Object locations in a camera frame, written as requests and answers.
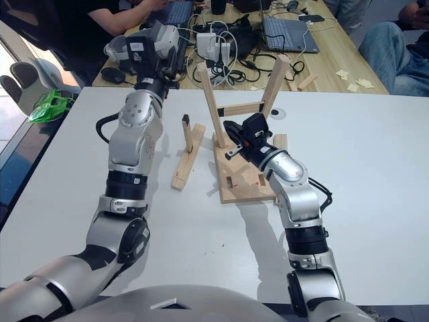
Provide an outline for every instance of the desk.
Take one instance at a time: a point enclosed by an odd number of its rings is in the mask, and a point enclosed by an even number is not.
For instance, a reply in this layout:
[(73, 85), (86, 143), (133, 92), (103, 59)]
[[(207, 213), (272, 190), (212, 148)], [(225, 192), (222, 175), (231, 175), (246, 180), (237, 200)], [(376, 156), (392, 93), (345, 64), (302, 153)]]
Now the desk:
[[(0, 233), (1, 286), (83, 250), (107, 177), (108, 147), (95, 123), (117, 112), (130, 91), (87, 87), (80, 94)], [(244, 95), (249, 102), (260, 98), (254, 91), (215, 92), (222, 105), (242, 103)], [(283, 107), (287, 117), (268, 119), (272, 132), (288, 134), (291, 155), (333, 192), (324, 226), (347, 298), (356, 305), (429, 303), (428, 102), (281, 92), (274, 107)], [(185, 112), (207, 131), (189, 181), (178, 192), (170, 184), (185, 145)], [(290, 267), (276, 207), (220, 204), (204, 93), (171, 91), (163, 123), (146, 194), (150, 243), (145, 256), (103, 294), (206, 284), (265, 303), (289, 303)], [(103, 128), (107, 137), (115, 126)]]
[[(322, 0), (320, 1), (301, 1), (300, 8), (307, 7), (309, 14), (319, 14), (323, 17), (332, 17), (332, 13), (326, 7)], [(285, 10), (272, 10), (268, 11), (268, 14), (274, 14), (277, 12), (283, 12)], [(202, 12), (205, 21), (212, 20), (223, 20), (225, 22), (231, 23), (234, 22), (237, 18), (241, 17), (243, 14), (240, 13), (235, 7), (231, 4), (227, 4), (227, 10), (224, 15), (213, 15), (210, 9), (205, 9)], [(297, 15), (294, 13), (285, 13), (276, 15), (278, 18), (284, 19), (297, 19)], [(259, 12), (250, 13), (249, 21), (251, 22), (253, 29), (261, 28), (261, 17)], [(333, 19), (326, 19), (324, 22), (315, 23), (310, 29), (324, 29), (334, 25)], [(126, 34), (132, 34), (139, 29), (139, 26), (128, 30)], [(357, 51), (355, 45), (352, 43), (351, 39), (346, 35), (344, 30), (340, 25), (335, 28), (311, 32), (314, 40), (316, 41), (320, 52), (318, 54), (303, 54), (300, 57), (300, 60), (303, 60), (306, 64), (306, 68), (302, 73), (296, 76), (296, 83), (299, 84), (303, 81), (310, 73), (317, 74), (318, 78), (308, 87), (305, 88), (305, 91), (312, 92), (336, 92), (336, 93), (350, 93), (347, 90), (347, 87), (350, 83), (354, 83), (359, 78), (364, 78), (372, 82), (375, 86), (374, 89), (365, 89), (364, 87), (359, 87), (360, 93), (370, 93), (370, 94), (388, 94), (383, 84), (378, 79), (377, 75), (373, 72), (371, 67), (367, 64), (365, 59)], [(288, 56), (294, 60), (297, 56), (297, 53), (288, 53)], [(199, 58), (194, 55), (194, 64), (192, 69), (196, 66), (195, 63), (200, 61)], [(273, 67), (274, 61), (271, 58), (261, 57), (257, 59), (257, 66), (260, 68), (271, 69)], [(117, 67), (117, 64), (113, 63), (110, 59), (106, 62), (104, 67)], [(257, 78), (257, 72), (249, 70), (239, 63), (236, 63), (235, 69), (242, 70), (250, 79)], [(345, 70), (349, 72), (349, 80), (344, 81), (335, 73), (338, 70)], [(256, 83), (244, 82), (242, 84), (235, 85), (238, 89), (251, 89), (263, 88), (267, 84), (268, 73), (263, 72), (261, 78)], [(135, 83), (135, 76), (127, 76), (127, 81)], [(99, 74), (94, 80), (93, 86), (101, 87), (129, 87), (129, 84), (114, 85), (106, 82), (101, 78)], [(197, 87), (191, 82), (191, 80), (186, 77), (182, 82), (180, 82), (180, 87), (182, 89), (196, 89)], [(232, 89), (229, 85), (220, 85), (216, 89)], [(281, 91), (289, 91), (289, 87), (286, 82), (283, 83), (280, 88)]]

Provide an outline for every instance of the wooden block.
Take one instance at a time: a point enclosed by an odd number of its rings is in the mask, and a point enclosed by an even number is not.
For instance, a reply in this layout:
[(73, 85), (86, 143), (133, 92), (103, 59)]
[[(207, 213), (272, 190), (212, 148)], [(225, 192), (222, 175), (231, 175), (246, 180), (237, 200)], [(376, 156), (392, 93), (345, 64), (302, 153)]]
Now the wooden block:
[(286, 72), (286, 82), (288, 82), (289, 88), (292, 92), (298, 92), (298, 88), (295, 84), (295, 82), (293, 80), (288, 80), (288, 79), (293, 79), (292, 73), (288, 70)]
[(264, 114), (265, 118), (268, 117), (268, 114), (273, 107), (275, 97), (277, 96), (277, 93), (279, 92), (279, 89), (283, 83), (283, 77), (289, 65), (289, 57), (283, 54), (277, 56), (273, 71), (269, 77), (267, 87), (265, 88), (265, 92), (262, 96), (262, 101), (264, 102), (262, 113)]
[[(279, 149), (288, 149), (288, 137), (286, 134), (276, 134), (273, 138), (273, 146)], [(279, 198), (275, 196), (274, 205), (277, 206)]]
[(208, 77), (207, 65), (205, 62), (201, 62), (196, 65), (196, 68), (201, 79), (202, 89), (204, 89), (204, 95), (206, 96), (208, 110), (210, 111), (210, 116), (212, 117), (214, 131), (219, 136), (219, 146), (224, 148), (226, 143), (225, 139), (221, 135), (223, 132), (222, 125), (217, 113), (215, 94), (213, 93), (213, 88)]
[(190, 126), (189, 126), (189, 115), (188, 114), (183, 115), (182, 126), (183, 126), (183, 132), (185, 135), (186, 151), (188, 151), (188, 153), (191, 153), (193, 143), (192, 143), (192, 133), (190, 131)]
[(220, 117), (247, 114), (247, 113), (258, 113), (259, 108), (262, 105), (263, 105), (263, 102), (234, 104), (234, 105), (218, 107), (217, 111)]
[(221, 203), (274, 200), (275, 195), (268, 181), (252, 163), (241, 156), (235, 156), (229, 161), (225, 158), (225, 153), (234, 148), (235, 144), (225, 132), (223, 135), (227, 143), (226, 148), (217, 146), (217, 137), (213, 134), (214, 160)]
[(302, 92), (303, 89), (305, 89), (309, 84), (312, 83), (317, 78), (316, 74), (310, 74), (306, 79), (304, 79), (299, 85), (298, 90)]
[(179, 165), (177, 167), (176, 172), (173, 176), (172, 188), (182, 191), (185, 187), (186, 181), (188, 181), (188, 177), (192, 166), (194, 165), (196, 154), (198, 153), (198, 149), (200, 148), (200, 144), (202, 138), (204, 137), (204, 133), (206, 131), (206, 127), (201, 124), (195, 124), (194, 129), (192, 130), (192, 145), (193, 149), (191, 153), (187, 153), (186, 150), (183, 152), (183, 156), (180, 159)]

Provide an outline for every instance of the laptop keyboard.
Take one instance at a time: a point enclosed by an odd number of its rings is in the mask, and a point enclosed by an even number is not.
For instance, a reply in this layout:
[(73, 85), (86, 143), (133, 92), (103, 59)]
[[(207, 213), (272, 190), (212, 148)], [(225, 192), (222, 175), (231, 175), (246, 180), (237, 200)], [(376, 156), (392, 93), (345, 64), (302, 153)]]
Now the laptop keyboard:
[[(286, 25), (286, 21), (284, 21), (283, 19), (265, 18), (264, 28), (265, 34), (267, 35), (267, 44), (269, 48), (287, 49), (294, 47), (294, 44), (288, 31), (288, 27)], [(281, 36), (268, 37), (277, 35), (284, 35), (284, 44), (283, 37)]]
[(189, 13), (192, 11), (192, 1), (175, 1), (169, 5), (172, 7), (168, 15), (167, 24), (175, 25), (188, 21)]

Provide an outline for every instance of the computer mouse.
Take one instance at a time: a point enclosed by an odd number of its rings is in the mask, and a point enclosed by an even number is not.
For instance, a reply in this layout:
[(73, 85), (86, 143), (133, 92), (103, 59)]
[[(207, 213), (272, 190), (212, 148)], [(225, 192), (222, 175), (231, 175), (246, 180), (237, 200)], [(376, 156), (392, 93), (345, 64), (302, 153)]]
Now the computer mouse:
[(103, 68), (101, 70), (101, 78), (114, 84), (122, 84), (125, 82), (125, 74), (113, 67)]

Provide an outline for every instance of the laptop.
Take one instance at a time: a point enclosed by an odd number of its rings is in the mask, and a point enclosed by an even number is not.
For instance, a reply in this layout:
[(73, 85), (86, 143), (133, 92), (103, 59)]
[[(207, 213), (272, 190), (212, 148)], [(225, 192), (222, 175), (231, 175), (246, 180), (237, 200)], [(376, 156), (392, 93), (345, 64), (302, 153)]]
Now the laptop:
[(158, 20), (163, 25), (187, 28), (193, 5), (193, 1), (170, 1), (164, 9), (152, 12), (146, 23), (151, 24), (152, 21)]
[(301, 52), (304, 49), (305, 38), (305, 52), (319, 52), (319, 48), (310, 32), (307, 32), (303, 37), (308, 29), (304, 21), (266, 17), (263, 12), (262, 0), (259, 0), (259, 10), (268, 50)]

